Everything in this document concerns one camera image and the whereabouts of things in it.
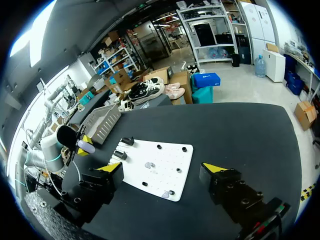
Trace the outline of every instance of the black table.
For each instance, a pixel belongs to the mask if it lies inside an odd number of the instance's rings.
[[[284,108],[258,103],[160,106],[125,112],[104,144],[92,155],[75,157],[80,171],[105,166],[119,140],[193,145],[180,201],[148,194],[126,183],[83,229],[108,240],[235,239],[241,230],[221,205],[214,205],[199,181],[201,162],[234,168],[264,201],[274,197],[291,205],[283,222],[296,218],[301,194],[301,162],[293,125]],[[71,164],[62,188],[78,183]]]
[[[94,96],[85,106],[83,111],[76,111],[76,113],[70,118],[68,124],[81,125],[86,117],[93,111],[93,109],[102,107],[105,101],[108,100],[110,90],[101,92]]]

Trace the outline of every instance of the teal box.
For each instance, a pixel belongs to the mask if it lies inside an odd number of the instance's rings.
[[[81,105],[86,105],[93,98],[94,95],[92,94],[92,92],[89,91],[79,100],[79,103]]]
[[[194,104],[212,104],[214,102],[214,88],[206,86],[199,88],[192,94]]]

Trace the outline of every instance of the shelf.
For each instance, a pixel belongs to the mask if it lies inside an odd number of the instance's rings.
[[[188,9],[183,9],[183,10],[178,10],[178,11],[179,11],[179,13],[185,13],[185,12],[192,11],[192,10],[209,9],[209,8],[221,8],[221,7],[222,6],[219,4],[219,5],[191,7],[191,8],[188,8]]]
[[[231,23],[232,25],[240,25],[240,26],[245,26],[245,23]]]
[[[116,61],[115,63],[113,63],[113,64],[111,65],[111,67],[117,65],[118,63],[122,62],[123,60],[125,60],[125,59],[128,58],[128,57],[129,57],[129,55],[125,56],[124,58],[121,58],[119,61]]]
[[[194,49],[208,49],[208,48],[216,48],[216,47],[234,47],[235,45],[233,43],[228,44],[216,44],[216,45],[210,45],[210,46],[196,46]]]
[[[104,60],[102,61],[102,62],[100,62],[95,68],[94,68],[94,70],[96,70],[101,64],[103,64],[104,63]]]
[[[106,71],[108,71],[108,70],[111,70],[110,67],[107,68],[106,70],[104,70],[103,72],[101,72],[101,73],[99,74],[99,76],[101,76],[102,74],[104,74],[104,73],[105,73]]]
[[[107,58],[107,60],[109,60],[110,58],[112,58],[114,55],[116,55],[117,53],[119,53],[120,51],[124,50],[125,47],[119,49],[118,51],[116,51],[114,54],[112,54],[110,57]]]
[[[231,58],[199,59],[199,63],[231,61]]]
[[[234,1],[222,0],[222,4],[235,4]]]
[[[130,65],[128,65],[128,66],[125,66],[125,67],[123,67],[124,69],[127,69],[127,68],[130,68],[131,66],[133,66],[134,64],[133,63],[131,63]]]
[[[199,16],[199,17],[194,17],[186,20],[182,20],[183,22],[191,22],[191,21],[198,21],[202,19],[213,19],[213,18],[226,18],[227,15],[206,15],[206,16]]]

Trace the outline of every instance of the white sneaker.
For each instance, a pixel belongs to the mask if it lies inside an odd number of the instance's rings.
[[[178,99],[178,98],[180,98],[183,94],[185,94],[185,89],[184,89],[184,88],[170,89],[170,90],[165,89],[164,91],[165,91],[165,94],[168,95],[168,97],[169,97],[171,100]]]

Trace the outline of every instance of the white floor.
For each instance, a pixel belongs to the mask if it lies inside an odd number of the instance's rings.
[[[164,58],[154,64],[155,69],[172,66],[173,72],[180,72],[186,61],[186,65],[195,64],[190,47],[175,49],[170,57]],[[216,73],[221,78],[221,86],[213,88],[213,103],[264,103],[284,107],[291,119],[294,132],[298,141],[302,183],[301,191],[312,186],[318,179],[320,168],[315,169],[320,162],[320,150],[313,147],[312,131],[303,131],[300,123],[294,115],[298,96],[291,93],[281,82],[273,82],[268,77],[260,78],[254,75],[254,66],[241,64],[240,67],[232,67],[231,63],[207,63],[202,64],[201,69],[206,73]],[[297,219],[308,200],[300,202]]]

